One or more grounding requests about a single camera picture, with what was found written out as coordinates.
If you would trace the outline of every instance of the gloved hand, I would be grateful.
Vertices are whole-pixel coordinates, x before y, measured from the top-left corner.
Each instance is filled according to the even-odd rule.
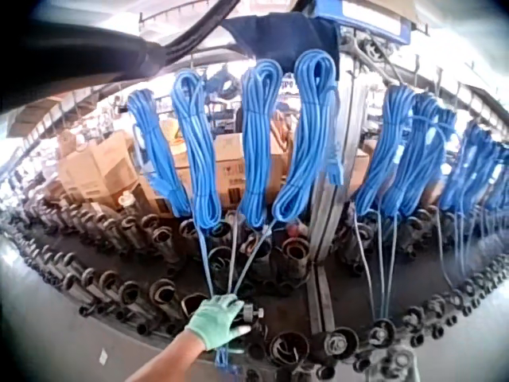
[[[234,294],[214,296],[201,303],[185,328],[202,340],[206,350],[218,348],[251,331],[248,325],[231,328],[243,306]]]

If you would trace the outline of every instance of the electrical cord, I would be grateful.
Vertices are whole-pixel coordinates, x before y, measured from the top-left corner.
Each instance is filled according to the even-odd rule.
[[[193,193],[192,215],[208,289],[213,296],[203,230],[207,232],[220,222],[221,205],[216,190],[216,155],[204,112],[205,96],[201,78],[193,70],[178,72],[170,96],[187,147]]]
[[[136,119],[145,140],[147,156],[157,175],[148,178],[150,184],[169,200],[176,217],[191,215],[188,197],[177,176],[173,156],[159,126],[153,93],[148,89],[131,93],[127,99],[127,109]]]
[[[403,196],[401,203],[401,214],[403,216],[410,216],[417,208],[424,188],[428,185],[429,181],[434,175],[440,173],[441,165],[445,159],[445,144],[451,139],[456,124],[456,113],[449,109],[432,110],[432,115],[427,115],[425,118],[429,120],[434,119],[434,114],[438,117],[438,122],[434,125],[434,136],[425,148],[425,157],[414,177],[413,181],[406,193]]]
[[[243,150],[246,190],[239,211],[252,228],[266,220],[266,186],[270,178],[270,119],[274,112],[282,70],[274,60],[260,60],[242,78]]]
[[[406,86],[390,86],[383,101],[383,127],[366,181],[356,194],[356,211],[364,216],[375,201],[377,192],[387,179],[402,140],[403,125],[414,105],[415,94]]]
[[[235,285],[240,288],[263,241],[272,233],[278,221],[288,223],[297,219],[306,208],[311,185],[323,165],[324,152],[330,123],[320,122],[320,105],[331,106],[336,85],[336,66],[332,58],[323,51],[312,49],[302,53],[295,63],[295,80],[301,96],[301,117],[296,132],[292,162],[286,183],[272,205],[273,221],[264,227],[263,234],[253,248],[249,259]]]
[[[437,112],[438,103],[434,96],[425,93],[416,95],[408,143],[394,182],[383,195],[381,210],[384,216],[394,217],[398,214],[405,194],[412,189],[414,179],[421,176],[419,167],[425,161],[426,135]]]

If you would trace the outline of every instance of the gray floor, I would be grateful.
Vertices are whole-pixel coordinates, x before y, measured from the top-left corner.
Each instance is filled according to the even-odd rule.
[[[125,380],[159,351],[94,319],[77,315],[66,301],[25,266],[0,236],[2,335],[33,381]],[[509,283],[483,301],[441,341],[428,340],[418,350],[422,381],[502,382],[509,380]],[[104,364],[99,362],[106,352]],[[228,380],[211,364],[195,364],[188,380]],[[336,380],[362,380],[341,365]]]

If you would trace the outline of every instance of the dark blue cloth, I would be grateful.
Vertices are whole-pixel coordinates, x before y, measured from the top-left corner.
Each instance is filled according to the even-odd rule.
[[[228,18],[221,24],[249,57],[276,60],[284,73],[292,72],[297,58],[310,49],[327,52],[337,65],[340,59],[339,26],[300,12]]]

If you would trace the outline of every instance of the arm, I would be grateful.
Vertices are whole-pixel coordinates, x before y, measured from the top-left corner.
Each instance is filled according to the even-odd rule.
[[[184,381],[185,372],[204,350],[219,348],[251,330],[245,325],[231,328],[243,305],[234,294],[203,301],[184,331],[126,382]]]
[[[205,350],[205,344],[185,329],[171,344],[144,364],[126,382],[181,382],[187,369]]]

